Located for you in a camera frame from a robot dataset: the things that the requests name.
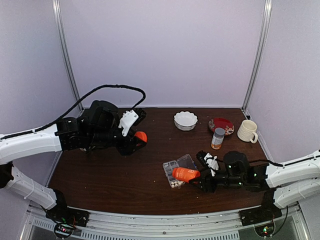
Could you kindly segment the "orange bottle cap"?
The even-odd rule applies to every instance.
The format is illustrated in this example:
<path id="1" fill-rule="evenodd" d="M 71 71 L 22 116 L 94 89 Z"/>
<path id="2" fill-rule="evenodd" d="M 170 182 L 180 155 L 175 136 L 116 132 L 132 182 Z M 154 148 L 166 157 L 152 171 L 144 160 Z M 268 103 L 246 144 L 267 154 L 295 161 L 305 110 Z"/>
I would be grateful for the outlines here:
<path id="1" fill-rule="evenodd" d="M 138 139 L 147 142 L 148 141 L 148 137 L 147 134 L 143 131 L 137 131 L 134 135 L 135 137 L 137 137 Z"/>

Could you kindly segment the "orange pill bottle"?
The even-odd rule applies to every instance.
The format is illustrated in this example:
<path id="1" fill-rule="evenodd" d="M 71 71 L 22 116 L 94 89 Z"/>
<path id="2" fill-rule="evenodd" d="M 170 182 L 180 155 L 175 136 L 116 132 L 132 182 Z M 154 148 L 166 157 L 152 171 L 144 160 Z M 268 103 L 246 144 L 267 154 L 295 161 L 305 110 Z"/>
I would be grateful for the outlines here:
<path id="1" fill-rule="evenodd" d="M 201 173 L 198 170 L 177 167 L 173 169 L 172 176 L 179 181 L 188 183 L 189 180 L 200 177 Z"/>

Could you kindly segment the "clear plastic pill organizer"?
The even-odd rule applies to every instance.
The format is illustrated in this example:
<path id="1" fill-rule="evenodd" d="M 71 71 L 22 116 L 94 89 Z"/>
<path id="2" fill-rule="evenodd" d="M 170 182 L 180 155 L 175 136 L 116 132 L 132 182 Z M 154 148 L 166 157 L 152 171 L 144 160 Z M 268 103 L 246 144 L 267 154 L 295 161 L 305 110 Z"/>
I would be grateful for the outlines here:
<path id="1" fill-rule="evenodd" d="M 165 176 L 171 188 L 180 188 L 190 180 L 198 178 L 200 171 L 189 154 L 177 160 L 167 161 L 162 164 Z"/>

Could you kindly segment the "grey capped white orange bottle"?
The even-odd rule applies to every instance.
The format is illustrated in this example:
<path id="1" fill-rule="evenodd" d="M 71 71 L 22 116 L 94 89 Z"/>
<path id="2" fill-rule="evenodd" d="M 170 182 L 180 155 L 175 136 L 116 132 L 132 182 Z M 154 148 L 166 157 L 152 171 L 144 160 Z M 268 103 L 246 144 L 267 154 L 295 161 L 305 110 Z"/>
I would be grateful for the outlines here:
<path id="1" fill-rule="evenodd" d="M 214 150 L 219 150 L 222 146 L 224 137 L 225 137 L 225 130 L 221 127 L 217 127 L 213 133 L 213 137 L 211 140 L 211 148 Z"/>

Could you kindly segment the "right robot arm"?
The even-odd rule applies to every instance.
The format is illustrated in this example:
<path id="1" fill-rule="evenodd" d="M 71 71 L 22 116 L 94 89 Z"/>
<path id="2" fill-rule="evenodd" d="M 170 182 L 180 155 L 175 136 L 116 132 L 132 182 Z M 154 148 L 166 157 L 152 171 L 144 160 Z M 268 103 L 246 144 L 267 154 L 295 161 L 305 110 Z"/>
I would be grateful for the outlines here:
<path id="1" fill-rule="evenodd" d="M 315 152 L 276 163 L 270 160 L 249 162 L 239 151 L 227 152 L 222 160 L 208 152 L 196 155 L 203 169 L 188 182 L 203 192 L 215 192 L 217 187 L 245 188 L 251 192 L 264 192 L 264 204 L 256 210 L 259 220 L 268 220 L 276 207 L 286 206 L 320 192 L 320 152 Z"/>

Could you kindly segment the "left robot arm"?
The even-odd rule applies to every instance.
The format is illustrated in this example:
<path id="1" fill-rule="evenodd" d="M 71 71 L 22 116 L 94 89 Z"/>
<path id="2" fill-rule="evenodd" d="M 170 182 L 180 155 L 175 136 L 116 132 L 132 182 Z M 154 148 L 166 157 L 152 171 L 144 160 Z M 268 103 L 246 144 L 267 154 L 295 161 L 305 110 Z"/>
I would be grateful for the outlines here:
<path id="1" fill-rule="evenodd" d="M 61 117 L 39 129 L 0 136 L 0 186 L 38 203 L 61 222 L 72 218 L 62 192 L 47 188 L 24 175 L 13 161 L 50 152 L 75 149 L 92 151 L 116 148 L 129 156 L 147 144 L 147 134 L 134 131 L 146 117 L 142 108 L 119 115 L 118 108 L 107 101 L 95 100 L 79 117 Z"/>

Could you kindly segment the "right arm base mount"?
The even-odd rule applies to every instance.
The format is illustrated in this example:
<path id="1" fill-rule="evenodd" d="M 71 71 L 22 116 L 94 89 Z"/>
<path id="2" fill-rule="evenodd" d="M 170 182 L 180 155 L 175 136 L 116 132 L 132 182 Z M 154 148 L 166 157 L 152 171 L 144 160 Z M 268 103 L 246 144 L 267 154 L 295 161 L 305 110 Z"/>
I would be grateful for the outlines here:
<path id="1" fill-rule="evenodd" d="M 263 194 L 261 206 L 239 212 L 243 227 L 254 225 L 255 233 L 262 238 L 270 238 L 276 232 L 275 219 L 282 216 L 282 210 L 275 205 L 275 189 Z"/>

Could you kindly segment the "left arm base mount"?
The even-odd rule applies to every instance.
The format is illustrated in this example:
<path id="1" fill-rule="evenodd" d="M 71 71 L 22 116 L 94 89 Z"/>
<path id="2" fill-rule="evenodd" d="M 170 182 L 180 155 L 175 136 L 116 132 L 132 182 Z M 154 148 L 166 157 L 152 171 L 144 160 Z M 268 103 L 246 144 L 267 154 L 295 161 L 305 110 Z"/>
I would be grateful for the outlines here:
<path id="1" fill-rule="evenodd" d="M 90 213 L 86 210 L 70 208 L 67 205 L 63 193 L 54 189 L 56 205 L 51 209 L 45 209 L 46 217 L 55 223 L 53 233 L 59 239 L 69 238 L 77 227 L 86 227 Z"/>

